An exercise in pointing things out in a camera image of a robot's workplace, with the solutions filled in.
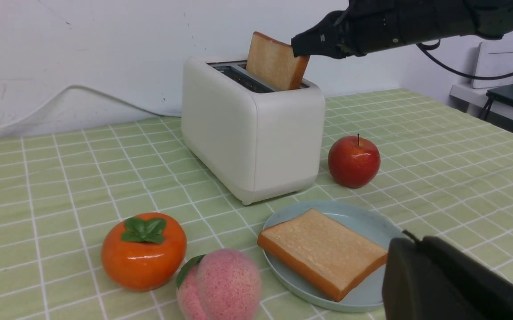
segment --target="light blue plate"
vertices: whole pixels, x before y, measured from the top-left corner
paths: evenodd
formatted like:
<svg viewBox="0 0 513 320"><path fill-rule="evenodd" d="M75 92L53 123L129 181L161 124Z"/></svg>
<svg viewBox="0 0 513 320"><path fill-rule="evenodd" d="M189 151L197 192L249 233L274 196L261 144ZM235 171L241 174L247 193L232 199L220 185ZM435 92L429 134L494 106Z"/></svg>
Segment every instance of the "light blue plate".
<svg viewBox="0 0 513 320"><path fill-rule="evenodd" d="M291 220L314 208L342 223L356 233L389 249L391 239L404 237L401 229L377 213L336 201L297 202L274 213L263 228ZM330 300L308 281L265 252L265 257L277 279L293 294L316 306L337 312L370 312L383 306L382 288L385 266L369 275L340 302Z"/></svg>

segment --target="orange persimmon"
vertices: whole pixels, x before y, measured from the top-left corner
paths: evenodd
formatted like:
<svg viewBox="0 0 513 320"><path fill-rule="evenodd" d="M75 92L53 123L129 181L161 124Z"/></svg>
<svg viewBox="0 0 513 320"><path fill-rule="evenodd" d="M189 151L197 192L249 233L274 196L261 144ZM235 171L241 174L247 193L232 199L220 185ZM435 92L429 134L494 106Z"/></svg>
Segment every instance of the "orange persimmon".
<svg viewBox="0 0 513 320"><path fill-rule="evenodd" d="M100 259L106 275L137 292L164 285L185 257L187 238L181 225L159 212L121 221L106 235Z"/></svg>

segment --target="white wall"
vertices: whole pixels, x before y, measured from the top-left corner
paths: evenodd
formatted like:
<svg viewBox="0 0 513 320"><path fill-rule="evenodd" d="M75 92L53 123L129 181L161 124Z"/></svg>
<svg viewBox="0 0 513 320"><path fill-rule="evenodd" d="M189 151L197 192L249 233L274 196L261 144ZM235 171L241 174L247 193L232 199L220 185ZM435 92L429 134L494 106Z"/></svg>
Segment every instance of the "white wall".
<svg viewBox="0 0 513 320"><path fill-rule="evenodd" d="M151 113L174 115L181 103L181 67L188 56L246 57L253 31L289 42L347 4L0 0L0 126L45 105L11 129L0 130L0 136L133 121ZM460 68L470 47L479 42L476 37L447 39L433 54ZM403 86L443 103L449 103L452 83L460 81L414 46L346 60L314 56L305 77L326 96ZM72 84L83 87L68 87Z"/></svg>

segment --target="white toaster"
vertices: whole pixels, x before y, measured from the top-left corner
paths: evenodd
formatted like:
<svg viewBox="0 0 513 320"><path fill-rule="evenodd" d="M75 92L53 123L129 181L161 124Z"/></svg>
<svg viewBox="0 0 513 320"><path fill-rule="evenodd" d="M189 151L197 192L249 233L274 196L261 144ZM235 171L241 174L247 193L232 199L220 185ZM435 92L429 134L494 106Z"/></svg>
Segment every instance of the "white toaster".
<svg viewBox="0 0 513 320"><path fill-rule="evenodd" d="M325 97L303 80L278 91L247 73L246 60L184 65L185 145L243 205L311 186L320 165Z"/></svg>

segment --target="red apple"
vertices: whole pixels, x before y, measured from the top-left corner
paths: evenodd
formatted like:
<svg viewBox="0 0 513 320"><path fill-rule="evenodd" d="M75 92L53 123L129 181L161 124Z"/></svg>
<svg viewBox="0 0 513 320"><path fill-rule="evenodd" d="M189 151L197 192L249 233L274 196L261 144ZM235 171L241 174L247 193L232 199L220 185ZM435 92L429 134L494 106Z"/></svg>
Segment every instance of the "red apple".
<svg viewBox="0 0 513 320"><path fill-rule="evenodd" d="M375 178L380 166L376 145L359 134L340 138L328 153L329 173L344 187L363 187Z"/></svg>

